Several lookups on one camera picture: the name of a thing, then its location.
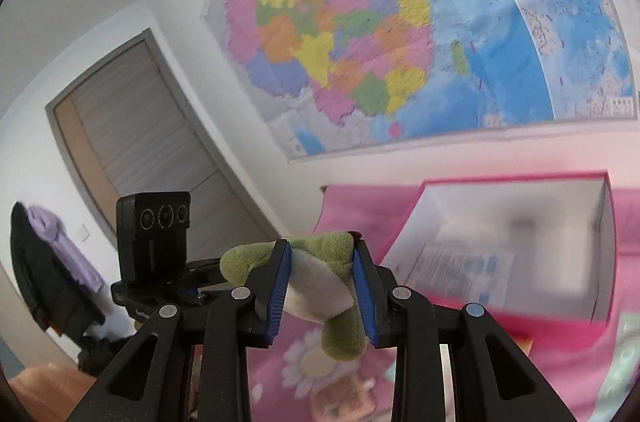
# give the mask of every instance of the wooden door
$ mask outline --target wooden door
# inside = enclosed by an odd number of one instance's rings
[[[167,85],[147,41],[124,48],[53,107],[85,194],[110,229],[119,196],[191,192],[189,259],[274,238],[220,171]]]

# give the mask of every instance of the light switch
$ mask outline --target light switch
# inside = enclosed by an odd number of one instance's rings
[[[80,240],[81,242],[84,242],[84,240],[89,238],[89,235],[89,229],[87,229],[86,225],[84,224],[81,224],[80,227],[76,229],[76,237],[78,237],[78,240]]]

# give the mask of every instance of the colorful map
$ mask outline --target colorful map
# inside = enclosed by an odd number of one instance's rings
[[[290,159],[636,117],[611,0],[207,0],[204,19]]]

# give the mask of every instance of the door frame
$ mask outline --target door frame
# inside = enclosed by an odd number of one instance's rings
[[[174,73],[166,62],[166,59],[164,58],[158,42],[156,42],[156,39],[154,38],[154,35],[150,28],[143,30],[139,35],[131,38],[131,40],[120,45],[115,50],[108,53],[106,56],[102,57],[100,60],[91,65],[81,75],[79,75],[76,79],[69,83],[62,90],[62,92],[60,92],[45,107],[51,131],[53,132],[53,136],[56,139],[56,144],[58,145],[60,154],[62,155],[62,158],[65,162],[66,169],[69,172],[73,183],[76,186],[76,189],[78,189],[78,192],[84,200],[84,203],[88,206],[89,211],[91,212],[97,224],[100,226],[102,232],[117,250],[116,233],[111,227],[110,222],[107,220],[107,218],[105,218],[102,210],[96,204],[94,197],[91,195],[86,183],[84,182],[84,179],[82,179],[78,168],[76,168],[76,164],[71,154],[69,153],[64,135],[62,134],[62,130],[60,128],[60,123],[58,122],[54,111],[55,108],[60,103],[62,103],[63,100],[68,98],[69,95],[85,80],[93,76],[96,72],[98,72],[98,70],[107,65],[107,63],[111,62],[111,60],[113,60],[117,56],[120,56],[133,46],[139,45],[140,43],[145,44],[145,46],[149,50],[153,61],[158,67],[158,72],[162,78],[162,81],[164,81],[164,84],[167,86],[169,93],[171,94],[176,106],[178,107],[178,110],[184,116],[185,120],[189,123],[194,135],[196,136],[204,150],[207,152],[213,163],[218,167],[218,170],[226,179],[226,182],[229,184],[232,191],[236,194],[242,205],[247,209],[251,217],[255,220],[255,222],[258,224],[258,227],[260,227],[260,229],[264,232],[268,239],[276,240],[279,237],[279,233],[251,198],[251,195],[249,195],[247,190],[244,188],[244,186],[240,182],[240,179],[236,176],[234,171],[226,162],[223,155],[220,153],[218,147],[209,136],[209,133],[200,121],[200,118],[191,106],[191,102],[184,94],[180,83],[178,83],[174,76]]]

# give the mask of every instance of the blue gripper pad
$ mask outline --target blue gripper pad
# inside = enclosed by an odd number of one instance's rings
[[[362,264],[360,253],[353,249],[353,267],[351,269],[353,276],[353,285],[356,289],[356,297],[358,298],[358,307],[360,307],[360,316],[362,317],[362,325],[364,333],[374,346],[378,344],[378,325],[376,320],[376,304],[373,301],[373,294],[369,289],[369,281]]]
[[[280,265],[276,272],[276,277],[271,289],[269,302],[267,303],[267,331],[265,338],[268,344],[273,342],[280,329],[282,319],[282,309],[284,309],[284,298],[287,295],[287,285],[291,274],[291,245],[286,242],[280,258]]]

